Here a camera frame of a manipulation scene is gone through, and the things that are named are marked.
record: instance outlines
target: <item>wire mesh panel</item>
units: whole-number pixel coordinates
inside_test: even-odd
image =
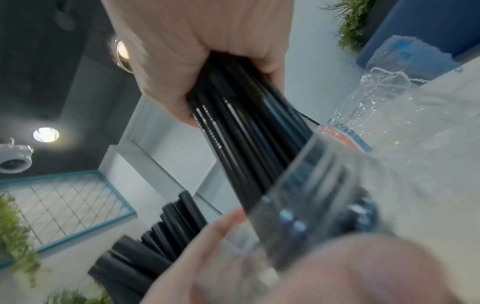
[[[31,227],[35,248],[46,248],[135,211],[98,173],[66,175],[0,185],[15,198],[20,219]]]

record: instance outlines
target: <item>dark ceiling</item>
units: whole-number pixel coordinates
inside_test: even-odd
[[[35,149],[29,170],[0,179],[97,169],[119,142],[141,93],[113,35],[100,0],[0,1],[0,136]],[[39,127],[60,138],[37,142]]]

